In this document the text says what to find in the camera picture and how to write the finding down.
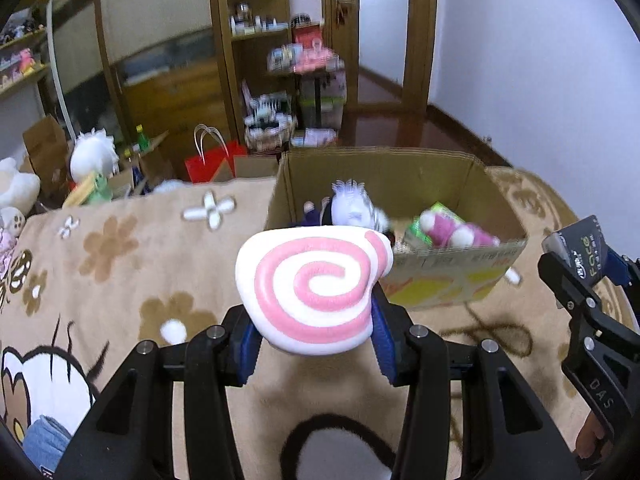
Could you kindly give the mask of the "person's hand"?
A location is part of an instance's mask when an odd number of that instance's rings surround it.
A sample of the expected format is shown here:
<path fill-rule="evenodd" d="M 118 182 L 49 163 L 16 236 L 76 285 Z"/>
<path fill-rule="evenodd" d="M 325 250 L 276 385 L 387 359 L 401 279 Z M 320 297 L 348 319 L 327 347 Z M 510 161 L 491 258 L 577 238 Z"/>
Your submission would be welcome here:
<path fill-rule="evenodd" d="M 575 453 L 578 457 L 586 460 L 593 456 L 597 448 L 600 448 L 601 457 L 605 458 L 608 456 L 608 453 L 611 452 L 612 444 L 606 437 L 604 428 L 601 426 L 596 415 L 591 412 L 577 436 Z"/>

